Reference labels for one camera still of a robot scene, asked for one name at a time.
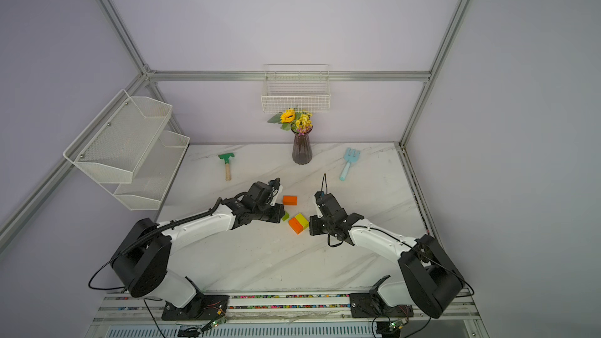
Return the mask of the yellow rectangular block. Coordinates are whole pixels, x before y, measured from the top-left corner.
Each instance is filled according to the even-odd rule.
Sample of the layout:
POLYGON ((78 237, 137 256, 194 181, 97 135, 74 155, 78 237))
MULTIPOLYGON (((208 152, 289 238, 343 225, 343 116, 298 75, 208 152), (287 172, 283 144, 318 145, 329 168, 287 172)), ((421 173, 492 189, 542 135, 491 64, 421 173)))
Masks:
POLYGON ((304 231, 309 227, 309 220, 306 219, 305 216, 303 216, 303 214, 297 214, 294 217, 294 220, 296 222, 296 226, 301 230, 304 231))

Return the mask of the orange block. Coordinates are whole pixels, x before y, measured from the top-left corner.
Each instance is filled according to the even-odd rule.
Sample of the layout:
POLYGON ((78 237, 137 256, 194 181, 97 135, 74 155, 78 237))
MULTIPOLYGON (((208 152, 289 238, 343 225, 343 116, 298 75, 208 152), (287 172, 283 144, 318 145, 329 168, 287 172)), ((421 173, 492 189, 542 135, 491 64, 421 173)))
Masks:
POLYGON ((285 206, 297 206, 298 197, 296 196, 284 196, 283 197, 283 205, 285 206))
POLYGON ((297 235, 301 234, 305 230, 304 225, 296 218, 289 220, 288 224, 297 235))

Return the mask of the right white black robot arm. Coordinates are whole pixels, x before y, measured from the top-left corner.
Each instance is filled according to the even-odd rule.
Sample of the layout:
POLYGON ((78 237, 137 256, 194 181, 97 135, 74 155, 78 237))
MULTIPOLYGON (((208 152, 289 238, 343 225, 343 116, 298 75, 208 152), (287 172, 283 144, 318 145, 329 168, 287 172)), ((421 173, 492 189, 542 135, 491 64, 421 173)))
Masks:
POLYGON ((427 316, 438 319, 454 301, 467 281, 441 244, 430 235, 403 236, 372 223, 361 214, 348 214, 331 193, 315 194, 319 212, 310 217, 311 236, 336 239, 330 247, 346 243, 386 258, 398 265, 403 282, 400 288, 427 316))

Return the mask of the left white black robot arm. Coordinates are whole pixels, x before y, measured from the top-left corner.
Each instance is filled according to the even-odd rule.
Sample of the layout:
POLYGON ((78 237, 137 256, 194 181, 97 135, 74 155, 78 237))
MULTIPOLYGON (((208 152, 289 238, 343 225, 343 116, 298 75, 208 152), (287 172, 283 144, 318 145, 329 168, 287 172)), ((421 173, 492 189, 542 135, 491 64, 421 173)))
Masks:
POLYGON ((134 224, 109 265, 132 297, 155 297, 169 306, 199 314, 210 308, 195 283, 171 269, 180 250, 210 236, 232 231, 253 221, 278 224, 285 211, 277 197, 279 178, 255 182, 247 192, 217 199, 207 211, 170 222, 144 218, 134 224))

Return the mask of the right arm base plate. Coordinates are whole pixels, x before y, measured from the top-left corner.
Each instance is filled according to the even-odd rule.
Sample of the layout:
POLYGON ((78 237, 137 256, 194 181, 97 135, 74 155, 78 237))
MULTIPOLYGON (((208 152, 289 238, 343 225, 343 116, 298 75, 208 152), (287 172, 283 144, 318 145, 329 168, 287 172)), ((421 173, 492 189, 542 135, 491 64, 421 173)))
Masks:
POLYGON ((389 303, 380 295, 381 286, 390 277, 390 275, 385 275, 379 279, 368 292, 349 294, 353 319, 379 317, 408 319, 414 316, 411 305, 389 303))

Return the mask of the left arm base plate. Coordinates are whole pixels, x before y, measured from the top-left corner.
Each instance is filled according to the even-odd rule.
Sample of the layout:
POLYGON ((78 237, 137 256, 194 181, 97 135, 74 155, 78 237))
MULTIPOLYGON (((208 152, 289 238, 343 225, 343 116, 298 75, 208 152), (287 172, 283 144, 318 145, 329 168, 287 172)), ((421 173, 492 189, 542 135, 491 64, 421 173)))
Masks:
POLYGON ((182 308, 167 302, 161 316, 162 320, 216 322, 225 317, 229 306, 229 295, 204 294, 189 277, 186 277, 186 280, 196 292, 194 298, 182 308))

